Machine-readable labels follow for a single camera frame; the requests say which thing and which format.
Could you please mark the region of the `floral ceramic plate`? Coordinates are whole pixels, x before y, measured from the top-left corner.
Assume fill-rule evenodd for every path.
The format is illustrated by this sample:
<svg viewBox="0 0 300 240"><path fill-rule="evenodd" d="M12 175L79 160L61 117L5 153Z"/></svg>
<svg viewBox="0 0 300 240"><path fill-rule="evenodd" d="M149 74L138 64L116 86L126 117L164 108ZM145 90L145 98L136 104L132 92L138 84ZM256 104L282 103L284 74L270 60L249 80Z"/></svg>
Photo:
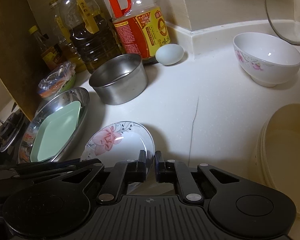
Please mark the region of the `floral ceramic plate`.
<svg viewBox="0 0 300 240"><path fill-rule="evenodd" d="M136 122L120 121L99 130L87 142L81 161L97 158L106 168L123 160L136 160L146 152L146 172L154 158L155 144L148 129Z"/></svg>

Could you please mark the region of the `green square plastic plate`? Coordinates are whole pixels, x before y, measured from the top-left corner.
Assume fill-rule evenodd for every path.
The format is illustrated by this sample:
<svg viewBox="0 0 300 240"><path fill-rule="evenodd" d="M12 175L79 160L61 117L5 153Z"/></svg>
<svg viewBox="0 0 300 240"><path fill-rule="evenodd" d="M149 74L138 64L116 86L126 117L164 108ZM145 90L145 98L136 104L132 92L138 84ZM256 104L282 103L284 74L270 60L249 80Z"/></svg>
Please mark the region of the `green square plastic plate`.
<svg viewBox="0 0 300 240"><path fill-rule="evenodd" d="M32 162L50 159L62 149L77 127L80 110L81 103L73 101L42 122L30 154Z"/></svg>

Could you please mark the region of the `small stainless steel pot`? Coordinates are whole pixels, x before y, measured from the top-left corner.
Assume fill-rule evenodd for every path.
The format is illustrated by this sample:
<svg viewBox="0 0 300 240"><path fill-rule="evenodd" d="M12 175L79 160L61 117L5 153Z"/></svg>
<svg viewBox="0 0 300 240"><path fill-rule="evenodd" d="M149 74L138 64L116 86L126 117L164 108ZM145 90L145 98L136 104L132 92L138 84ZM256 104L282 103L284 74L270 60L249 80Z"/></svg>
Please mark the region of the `small stainless steel pot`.
<svg viewBox="0 0 300 240"><path fill-rule="evenodd" d="M148 76L138 54L117 56L93 72L89 85L107 105L120 105L139 96L148 85Z"/></svg>

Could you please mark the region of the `plastic wrapped colourful bowls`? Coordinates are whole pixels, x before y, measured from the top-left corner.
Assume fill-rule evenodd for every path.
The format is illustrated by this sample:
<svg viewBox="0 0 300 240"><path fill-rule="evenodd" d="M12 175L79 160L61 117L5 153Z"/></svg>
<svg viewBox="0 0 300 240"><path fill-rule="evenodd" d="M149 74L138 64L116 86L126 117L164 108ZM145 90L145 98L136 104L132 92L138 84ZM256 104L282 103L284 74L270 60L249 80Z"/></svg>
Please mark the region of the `plastic wrapped colourful bowls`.
<svg viewBox="0 0 300 240"><path fill-rule="evenodd" d="M43 100L51 100L58 94L69 90L75 84L76 65L66 61L58 65L48 76L42 79L37 88L37 93Z"/></svg>

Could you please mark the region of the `black gas stove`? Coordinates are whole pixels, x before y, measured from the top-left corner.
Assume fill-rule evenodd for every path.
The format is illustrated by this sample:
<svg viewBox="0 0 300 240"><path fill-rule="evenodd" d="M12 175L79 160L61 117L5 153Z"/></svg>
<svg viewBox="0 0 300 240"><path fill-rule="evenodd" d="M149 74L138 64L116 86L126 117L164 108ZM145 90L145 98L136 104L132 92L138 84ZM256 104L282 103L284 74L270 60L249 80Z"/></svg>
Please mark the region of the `black gas stove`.
<svg viewBox="0 0 300 240"><path fill-rule="evenodd" d="M29 120L20 110L12 112L0 126L0 165L18 162L18 151Z"/></svg>

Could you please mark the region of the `large stainless steel basin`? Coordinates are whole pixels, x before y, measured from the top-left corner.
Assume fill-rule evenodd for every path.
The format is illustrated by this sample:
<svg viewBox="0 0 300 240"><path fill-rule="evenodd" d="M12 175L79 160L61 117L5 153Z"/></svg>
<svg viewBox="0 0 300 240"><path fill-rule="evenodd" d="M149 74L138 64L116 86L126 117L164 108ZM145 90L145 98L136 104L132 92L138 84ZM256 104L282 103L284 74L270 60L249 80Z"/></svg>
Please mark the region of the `large stainless steel basin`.
<svg viewBox="0 0 300 240"><path fill-rule="evenodd" d="M54 157L44 160L43 162L63 161L69 156L69 154L74 150L79 140L81 139L87 123L87 113L88 106L90 103L90 95L89 92L82 87L77 87L70 89L66 92L62 92L61 94L50 100L37 113L37 115L30 122L28 128L26 129L26 132L23 135L18 152L19 163L35 163L30 160L30 154L36 135L42 122L50 114L58 111L60 108L70 104L73 101L79 101L81 103L81 110L79 112L77 127L72 133L70 139L62 147L62 149Z"/></svg>

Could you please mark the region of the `cream plastic bowl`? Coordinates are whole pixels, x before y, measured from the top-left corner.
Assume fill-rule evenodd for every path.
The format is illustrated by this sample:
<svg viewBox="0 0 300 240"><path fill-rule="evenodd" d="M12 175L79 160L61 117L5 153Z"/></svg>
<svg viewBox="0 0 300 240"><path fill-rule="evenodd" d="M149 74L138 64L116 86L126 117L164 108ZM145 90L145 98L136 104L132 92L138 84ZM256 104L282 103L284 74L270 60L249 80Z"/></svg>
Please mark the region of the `cream plastic bowl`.
<svg viewBox="0 0 300 240"><path fill-rule="evenodd" d="M249 178L291 198L300 218L300 103L281 107L264 123Z"/></svg>

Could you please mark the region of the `pale blue egg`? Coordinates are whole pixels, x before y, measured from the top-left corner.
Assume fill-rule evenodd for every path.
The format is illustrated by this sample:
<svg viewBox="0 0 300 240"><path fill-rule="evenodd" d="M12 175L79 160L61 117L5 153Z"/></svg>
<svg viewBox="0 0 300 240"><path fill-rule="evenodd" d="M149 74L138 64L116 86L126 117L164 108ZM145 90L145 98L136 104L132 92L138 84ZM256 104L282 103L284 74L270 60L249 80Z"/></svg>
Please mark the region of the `pale blue egg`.
<svg viewBox="0 0 300 240"><path fill-rule="evenodd" d="M165 66L179 62L184 56L184 49L178 44L166 44L160 47L156 54L156 60Z"/></svg>

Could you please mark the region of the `yellow cooking oil bottle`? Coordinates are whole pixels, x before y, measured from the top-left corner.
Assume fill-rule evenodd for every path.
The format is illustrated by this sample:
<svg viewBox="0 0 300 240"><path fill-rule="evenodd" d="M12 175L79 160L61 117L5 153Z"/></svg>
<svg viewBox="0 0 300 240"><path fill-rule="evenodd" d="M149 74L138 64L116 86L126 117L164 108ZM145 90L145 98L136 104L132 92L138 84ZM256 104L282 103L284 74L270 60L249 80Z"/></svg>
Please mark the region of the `yellow cooking oil bottle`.
<svg viewBox="0 0 300 240"><path fill-rule="evenodd" d="M63 21L61 19L61 14L59 10L59 1L51 0L49 3L50 6L50 16L49 22L51 30L54 36L58 40L58 45L60 46L64 56L67 60L71 61L76 65L75 72L80 73L85 71L86 65L77 53L74 45L70 41L70 33L68 29L66 29Z"/></svg>

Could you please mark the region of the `dark cooking oil jug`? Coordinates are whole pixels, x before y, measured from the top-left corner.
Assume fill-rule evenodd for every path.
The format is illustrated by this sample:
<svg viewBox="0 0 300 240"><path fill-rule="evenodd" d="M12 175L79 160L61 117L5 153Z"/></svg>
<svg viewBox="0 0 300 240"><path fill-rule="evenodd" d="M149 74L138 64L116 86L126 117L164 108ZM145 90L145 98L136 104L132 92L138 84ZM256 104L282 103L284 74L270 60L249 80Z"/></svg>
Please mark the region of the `dark cooking oil jug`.
<svg viewBox="0 0 300 240"><path fill-rule="evenodd" d="M89 73L122 54L95 0L62 0L60 14L70 33L70 41Z"/></svg>

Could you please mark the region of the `white floral ceramic bowl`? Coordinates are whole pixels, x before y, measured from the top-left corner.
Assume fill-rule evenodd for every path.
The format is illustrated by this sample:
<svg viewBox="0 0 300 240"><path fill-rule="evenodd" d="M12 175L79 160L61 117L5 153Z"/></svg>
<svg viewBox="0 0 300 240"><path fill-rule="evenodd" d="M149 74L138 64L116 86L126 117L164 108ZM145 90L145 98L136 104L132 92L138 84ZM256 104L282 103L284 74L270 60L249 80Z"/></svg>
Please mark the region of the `white floral ceramic bowl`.
<svg viewBox="0 0 300 240"><path fill-rule="evenodd" d="M290 81L300 69L300 53L288 42L264 33L240 33L233 39L242 69L263 87Z"/></svg>

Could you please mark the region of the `red label soy sauce bottle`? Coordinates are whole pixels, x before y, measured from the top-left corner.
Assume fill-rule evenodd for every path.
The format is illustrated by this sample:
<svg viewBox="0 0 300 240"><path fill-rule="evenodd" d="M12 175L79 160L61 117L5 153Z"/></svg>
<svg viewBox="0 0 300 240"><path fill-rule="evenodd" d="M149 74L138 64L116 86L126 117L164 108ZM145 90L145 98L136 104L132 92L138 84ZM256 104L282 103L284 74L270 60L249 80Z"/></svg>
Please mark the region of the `red label soy sauce bottle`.
<svg viewBox="0 0 300 240"><path fill-rule="evenodd" d="M115 31L128 54L143 63L156 63L157 50L170 43L166 22L157 0L108 0Z"/></svg>

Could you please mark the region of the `small yellow cap bottle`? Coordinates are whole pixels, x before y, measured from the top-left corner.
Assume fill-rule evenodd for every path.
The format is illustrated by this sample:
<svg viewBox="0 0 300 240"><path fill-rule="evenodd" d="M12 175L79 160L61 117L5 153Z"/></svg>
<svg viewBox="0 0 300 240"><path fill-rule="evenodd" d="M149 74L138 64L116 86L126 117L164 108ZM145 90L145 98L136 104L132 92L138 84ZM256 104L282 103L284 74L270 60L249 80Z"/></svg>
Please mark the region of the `small yellow cap bottle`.
<svg viewBox="0 0 300 240"><path fill-rule="evenodd" d="M29 33L37 42L40 48L40 56L48 66L49 70L56 69L58 65L66 61L59 45L52 45L48 39L41 34L36 25L29 29Z"/></svg>

